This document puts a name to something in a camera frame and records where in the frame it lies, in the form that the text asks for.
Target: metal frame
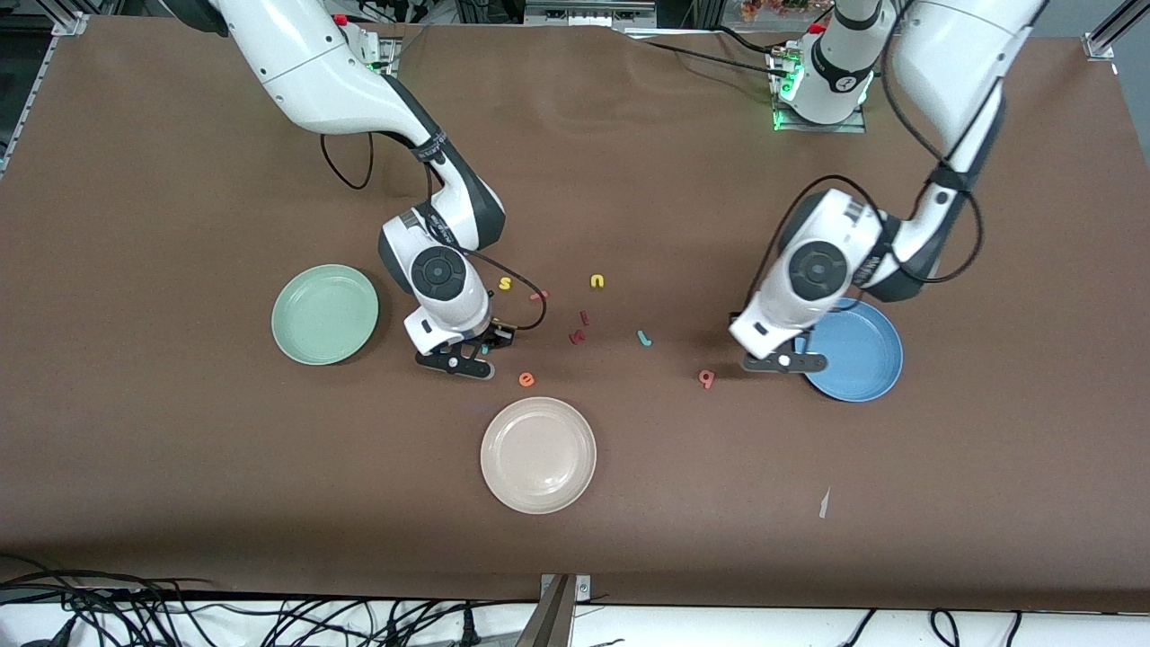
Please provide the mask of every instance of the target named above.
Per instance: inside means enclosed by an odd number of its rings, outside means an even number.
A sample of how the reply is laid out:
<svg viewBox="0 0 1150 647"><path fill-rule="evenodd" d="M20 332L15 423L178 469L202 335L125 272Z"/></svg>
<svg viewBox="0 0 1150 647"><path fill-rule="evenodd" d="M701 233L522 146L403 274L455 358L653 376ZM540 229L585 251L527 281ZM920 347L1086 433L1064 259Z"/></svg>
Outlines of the metal frame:
<svg viewBox="0 0 1150 647"><path fill-rule="evenodd" d="M87 18L80 18L83 23L87 23ZM28 115L32 110L32 101L36 100L36 95L40 92L40 83L44 82L45 75L48 74L48 63L52 62L52 55L56 52L56 46L60 44L62 36L53 31L52 43L48 44L48 51L44 53L44 61L40 63L40 69L36 72L36 80L32 82L32 90L28 93L28 99L24 101L24 108L20 111L20 120L16 122L16 128L12 130L12 139L8 141L8 147L3 151L3 157L0 159L0 179L3 179L5 171L8 170L8 160L12 159L13 152L16 151L16 143L20 139L20 133L24 130L24 122L28 121Z"/></svg>
<svg viewBox="0 0 1150 647"><path fill-rule="evenodd" d="M550 583L543 585L543 599L531 611L523 633L515 641L515 647L569 647L572 641L572 622L575 616L575 598L578 595L577 576L567 573L553 576Z"/></svg>
<svg viewBox="0 0 1150 647"><path fill-rule="evenodd" d="M1082 48L1092 61L1114 57L1114 43L1150 13L1150 0L1126 0L1106 20L1082 36Z"/></svg>

